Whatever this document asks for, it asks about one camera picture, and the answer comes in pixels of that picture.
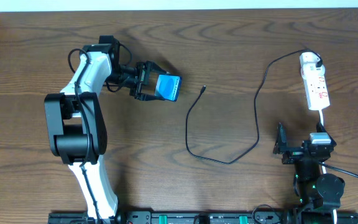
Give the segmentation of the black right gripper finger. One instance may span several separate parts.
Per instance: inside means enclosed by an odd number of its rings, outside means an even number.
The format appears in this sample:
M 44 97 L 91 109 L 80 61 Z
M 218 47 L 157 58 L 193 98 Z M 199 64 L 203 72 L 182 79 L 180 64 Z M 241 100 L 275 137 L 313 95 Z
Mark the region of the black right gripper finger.
M 278 123 L 277 126 L 277 138 L 275 141 L 275 145 L 273 148 L 274 154 L 283 154 L 285 151 L 287 151 L 288 142 L 287 142 L 287 136 L 286 131 L 282 123 Z
M 316 132 L 317 133 L 327 133 L 325 127 L 321 124 L 321 122 L 318 122 L 316 124 Z

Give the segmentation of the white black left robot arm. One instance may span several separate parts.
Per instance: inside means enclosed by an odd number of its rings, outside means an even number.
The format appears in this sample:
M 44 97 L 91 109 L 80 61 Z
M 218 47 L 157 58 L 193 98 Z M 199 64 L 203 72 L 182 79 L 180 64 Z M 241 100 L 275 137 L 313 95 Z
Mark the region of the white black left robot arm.
M 74 173 L 88 206 L 87 215 L 73 223 L 113 222 L 118 210 L 104 164 L 108 136 L 99 104 L 103 87 L 113 93 L 128 88 L 140 101 L 178 98 L 181 77 L 151 61 L 135 67 L 121 64 L 121 48 L 123 44 L 111 35 L 77 48 L 80 64 L 72 69 L 72 79 L 44 99 L 50 150 Z

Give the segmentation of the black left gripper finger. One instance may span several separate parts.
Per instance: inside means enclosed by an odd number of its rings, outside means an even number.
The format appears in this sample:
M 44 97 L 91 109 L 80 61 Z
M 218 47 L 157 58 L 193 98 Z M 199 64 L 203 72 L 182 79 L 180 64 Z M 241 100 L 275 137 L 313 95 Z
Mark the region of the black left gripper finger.
M 165 101 L 165 98 L 162 97 L 162 96 L 155 96 L 155 95 L 149 95 L 149 94 L 145 94 L 145 93 L 140 93 L 139 94 L 139 100 L 140 101 L 153 101 L 153 100 Z
M 164 69 L 162 69 L 159 65 L 152 61 L 146 61 L 145 70 L 147 73 L 158 73 L 163 75 L 169 75 L 170 73 Z

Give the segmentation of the blue smartphone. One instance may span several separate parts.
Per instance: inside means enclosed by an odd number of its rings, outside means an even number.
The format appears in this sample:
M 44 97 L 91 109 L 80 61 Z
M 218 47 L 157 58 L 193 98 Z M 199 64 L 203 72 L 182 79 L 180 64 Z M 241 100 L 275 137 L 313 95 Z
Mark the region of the blue smartphone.
M 164 100 L 176 101 L 179 96 L 182 78 L 173 75 L 159 75 L 155 88 L 155 96 Z

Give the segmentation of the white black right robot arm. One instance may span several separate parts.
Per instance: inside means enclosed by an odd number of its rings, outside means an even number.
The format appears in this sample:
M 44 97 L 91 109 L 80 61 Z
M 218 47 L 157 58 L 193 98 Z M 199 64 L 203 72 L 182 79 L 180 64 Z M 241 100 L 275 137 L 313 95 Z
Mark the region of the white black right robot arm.
M 335 223 L 335 210 L 341 206 L 345 182 L 342 178 L 324 173 L 320 167 L 331 157 L 336 146 L 334 139 L 321 123 L 316 132 L 298 147 L 290 147 L 283 124 L 277 126 L 273 153 L 282 156 L 282 164 L 295 166 L 293 189 L 300 204 L 276 211 L 269 205 L 259 205 L 249 213 L 156 213 L 145 215 L 148 223 Z

